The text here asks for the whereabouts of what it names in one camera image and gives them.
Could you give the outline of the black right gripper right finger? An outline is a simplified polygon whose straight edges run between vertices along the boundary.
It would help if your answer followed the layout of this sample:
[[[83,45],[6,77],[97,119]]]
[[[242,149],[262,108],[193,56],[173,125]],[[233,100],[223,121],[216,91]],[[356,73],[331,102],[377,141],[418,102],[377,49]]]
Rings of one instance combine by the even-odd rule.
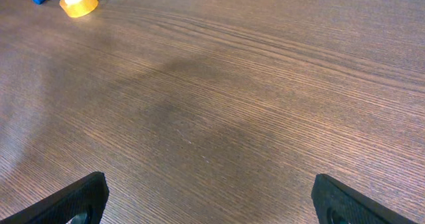
[[[330,175],[316,175],[311,198],[320,224],[416,224]]]

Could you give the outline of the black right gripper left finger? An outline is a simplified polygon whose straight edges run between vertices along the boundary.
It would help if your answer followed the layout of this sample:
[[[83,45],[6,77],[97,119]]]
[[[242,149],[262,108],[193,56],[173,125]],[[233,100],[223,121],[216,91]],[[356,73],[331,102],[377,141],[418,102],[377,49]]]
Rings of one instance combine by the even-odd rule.
[[[105,175],[95,171],[1,220],[1,224],[99,224],[108,197]]]

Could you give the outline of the yellow clear tape roll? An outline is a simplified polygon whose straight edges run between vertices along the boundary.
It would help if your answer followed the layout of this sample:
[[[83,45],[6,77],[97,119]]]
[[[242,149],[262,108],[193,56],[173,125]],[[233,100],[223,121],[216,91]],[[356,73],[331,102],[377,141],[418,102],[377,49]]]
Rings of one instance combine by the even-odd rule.
[[[60,0],[59,5],[71,18],[91,13],[99,4],[98,0]]]

